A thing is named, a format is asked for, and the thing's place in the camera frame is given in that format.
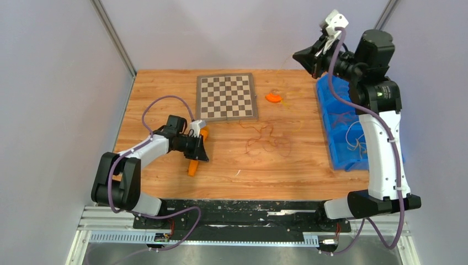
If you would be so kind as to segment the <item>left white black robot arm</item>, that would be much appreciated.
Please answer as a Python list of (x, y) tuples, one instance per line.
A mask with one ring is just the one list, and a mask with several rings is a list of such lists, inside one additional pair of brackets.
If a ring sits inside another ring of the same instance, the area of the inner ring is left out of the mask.
[(142, 192), (141, 172), (171, 151), (179, 151), (189, 160), (209, 161), (201, 134), (205, 127), (205, 120), (187, 123), (182, 117), (170, 115), (166, 125), (151, 131), (138, 145), (119, 153), (104, 153), (95, 175), (92, 201), (147, 216), (147, 221), (156, 229), (165, 227), (169, 214), (161, 209), (162, 199)]

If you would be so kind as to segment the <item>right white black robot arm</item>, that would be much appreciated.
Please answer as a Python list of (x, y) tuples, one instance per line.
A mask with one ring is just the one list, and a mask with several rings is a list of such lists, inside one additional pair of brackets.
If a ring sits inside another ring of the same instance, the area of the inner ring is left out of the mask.
[(342, 51), (343, 28), (339, 39), (325, 47), (323, 34), (312, 46), (295, 52), (297, 61), (313, 78), (324, 72), (349, 84), (349, 99), (342, 103), (355, 110), (363, 128), (369, 163), (369, 185), (340, 199), (326, 200), (315, 215), (321, 230), (330, 230), (337, 219), (363, 219), (419, 209), (422, 200), (406, 181), (400, 145), (401, 93), (387, 77), (395, 51), (392, 35), (377, 29), (363, 32), (354, 52)]

